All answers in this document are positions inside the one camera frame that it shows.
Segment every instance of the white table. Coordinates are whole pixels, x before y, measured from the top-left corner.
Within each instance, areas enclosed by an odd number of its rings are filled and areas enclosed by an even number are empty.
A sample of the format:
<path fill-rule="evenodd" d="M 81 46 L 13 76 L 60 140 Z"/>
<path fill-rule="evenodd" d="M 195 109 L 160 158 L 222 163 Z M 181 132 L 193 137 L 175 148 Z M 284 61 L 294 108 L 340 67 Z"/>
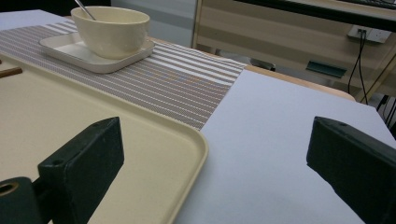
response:
<path fill-rule="evenodd" d="M 65 20 L 0 13 L 0 30 Z M 202 129 L 209 157 L 176 223 L 363 223 L 306 166 L 314 116 L 396 147 L 373 107 L 244 71 Z"/>

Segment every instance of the spoon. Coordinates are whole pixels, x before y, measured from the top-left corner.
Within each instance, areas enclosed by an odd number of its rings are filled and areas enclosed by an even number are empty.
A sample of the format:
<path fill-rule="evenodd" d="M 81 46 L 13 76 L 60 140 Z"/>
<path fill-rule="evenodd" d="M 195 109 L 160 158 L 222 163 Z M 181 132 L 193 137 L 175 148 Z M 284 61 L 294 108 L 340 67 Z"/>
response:
<path fill-rule="evenodd" d="M 88 15 L 90 15 L 90 17 L 92 18 L 93 21 L 96 21 L 95 17 L 93 15 L 91 15 L 91 13 L 88 11 L 88 9 L 85 8 L 84 5 L 82 5 L 82 3 L 79 0 L 75 0 L 75 1 L 82 8 L 82 10 L 84 10 Z"/>

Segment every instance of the floor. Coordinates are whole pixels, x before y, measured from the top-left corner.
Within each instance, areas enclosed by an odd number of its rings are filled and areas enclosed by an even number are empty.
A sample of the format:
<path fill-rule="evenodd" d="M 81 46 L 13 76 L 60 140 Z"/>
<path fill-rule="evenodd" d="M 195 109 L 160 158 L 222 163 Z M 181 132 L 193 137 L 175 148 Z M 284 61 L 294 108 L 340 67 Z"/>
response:
<path fill-rule="evenodd" d="M 233 60 L 238 61 L 240 63 L 251 64 L 250 58 L 245 57 L 245 56 L 237 55 L 237 54 L 234 54 L 234 53 L 231 53 L 231 52 L 227 52 L 227 51 L 224 51 L 224 50 L 218 50 L 216 52 L 216 54 L 218 54 L 219 56 L 222 56 L 224 58 L 233 59 Z M 265 64 L 264 66 L 265 66 L 265 68 L 270 69 L 271 64 Z M 328 86 L 328 87 L 330 87 L 333 84 L 333 82 L 331 80 L 329 80 L 329 79 L 325 79 L 325 78 L 321 78 L 321 77 L 312 77 L 312 76 L 310 76 L 310 75 L 308 75 L 308 74 L 306 74 L 306 73 L 304 73 L 302 71 L 296 71 L 296 70 L 290 69 L 288 67 L 283 67 L 283 66 L 281 66 L 279 64 L 275 65 L 275 67 L 276 67 L 276 71 L 278 73 L 281 73 L 281 74 L 284 74 L 284 75 L 288 75 L 288 76 L 291 76 L 291 77 L 297 77 L 297 78 L 300 78 L 300 79 L 303 79 L 303 80 L 311 81 L 311 82 L 318 83 L 320 85 Z M 375 93 L 370 98 L 370 100 L 368 102 L 368 105 L 373 106 L 375 108 L 378 108 L 378 106 L 381 103 L 381 100 L 383 99 L 383 97 L 384 97 L 383 94 Z M 396 104 L 396 99 L 394 97 L 390 97 L 387 100 L 387 102 L 385 104 L 381 105 L 379 107 L 379 109 L 377 110 L 378 114 L 381 116 L 381 118 L 384 120 L 384 122 L 387 123 L 389 128 L 392 127 L 395 124 L 395 122 L 396 122 L 396 115 L 393 117 L 391 115 L 391 113 L 390 113 L 391 112 L 390 110 L 392 109 L 393 104 Z M 396 133 L 395 133 L 394 128 L 392 130 L 393 130 L 393 136 L 396 138 Z"/>

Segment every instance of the black cable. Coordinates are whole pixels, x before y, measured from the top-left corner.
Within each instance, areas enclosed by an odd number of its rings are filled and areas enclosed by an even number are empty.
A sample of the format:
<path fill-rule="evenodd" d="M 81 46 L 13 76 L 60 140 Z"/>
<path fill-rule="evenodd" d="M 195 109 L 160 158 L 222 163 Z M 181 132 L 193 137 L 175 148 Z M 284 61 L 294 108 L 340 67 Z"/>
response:
<path fill-rule="evenodd" d="M 361 52 L 363 51 L 364 43 L 366 42 L 366 32 L 361 32 Z M 367 92 L 366 88 L 364 87 L 364 81 L 363 81 L 363 75 L 361 74 L 361 59 L 359 59 L 359 74 L 361 75 L 361 86 L 363 87 L 363 93 L 364 93 L 364 100 L 366 101 L 366 104 L 368 105 L 369 102 L 367 100 Z"/>
<path fill-rule="evenodd" d="M 349 77 L 349 81 L 347 83 L 347 92 L 348 93 L 350 93 L 350 82 L 352 80 L 352 77 L 353 77 L 353 75 L 355 73 L 355 70 L 356 70 L 356 66 L 358 66 L 358 64 L 359 64 L 359 70 L 360 70 L 360 74 L 361 74 L 361 53 L 363 52 L 363 48 L 364 48 L 364 44 L 366 42 L 366 37 L 367 37 L 366 35 L 367 34 L 366 34 L 365 30 L 359 30 L 359 32 L 361 33 L 361 43 L 360 43 L 360 48 L 359 48 L 359 55 L 358 55 L 358 58 L 356 59 L 355 65 L 353 66 L 352 72 L 351 72 L 350 77 Z M 362 74 L 361 74 L 361 83 L 362 83 L 362 86 L 363 86 L 364 99 L 366 100 L 366 104 L 368 104 L 368 102 L 367 102 L 367 94 L 366 94 L 366 90 L 365 90 L 365 87 L 364 87 Z"/>
<path fill-rule="evenodd" d="M 384 105 L 389 99 L 388 95 L 384 95 L 381 99 L 381 101 L 379 102 L 378 106 L 376 107 L 376 111 L 379 111 L 379 108 L 381 108 L 382 105 Z"/>
<path fill-rule="evenodd" d="M 384 119 L 385 119 L 385 110 L 386 110 L 387 107 L 388 107 L 388 103 L 389 103 L 389 98 L 387 99 L 387 101 L 386 101 L 386 103 L 385 103 L 385 106 L 384 106 L 384 110 L 382 111 L 382 118 L 384 118 Z"/>
<path fill-rule="evenodd" d="M 385 124 L 387 124 L 388 127 L 389 127 L 390 124 L 392 123 L 392 119 L 393 119 L 393 115 L 395 114 L 395 111 L 396 111 L 396 100 L 393 101 L 393 105 L 392 105 L 392 107 L 390 108 L 390 112 L 389 112 L 389 114 L 388 114 L 388 117 L 387 117 L 387 119 L 385 120 Z"/>

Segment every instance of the hole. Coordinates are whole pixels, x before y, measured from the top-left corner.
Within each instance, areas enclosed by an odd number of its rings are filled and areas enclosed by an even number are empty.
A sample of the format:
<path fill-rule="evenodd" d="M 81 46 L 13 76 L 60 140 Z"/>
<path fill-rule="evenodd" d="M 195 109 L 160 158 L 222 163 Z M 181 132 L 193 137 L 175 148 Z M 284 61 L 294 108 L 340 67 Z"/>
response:
<path fill-rule="evenodd" d="M 55 160 L 55 161 L 52 162 L 52 165 L 60 165 L 63 162 L 64 162 L 63 160 Z"/>
<path fill-rule="evenodd" d="M 18 188 L 18 183 L 17 182 L 13 182 L 13 183 L 6 183 L 4 185 L 0 186 L 0 197 L 4 196 L 6 194 L 11 193 L 12 191 L 14 191 L 15 189 Z"/>

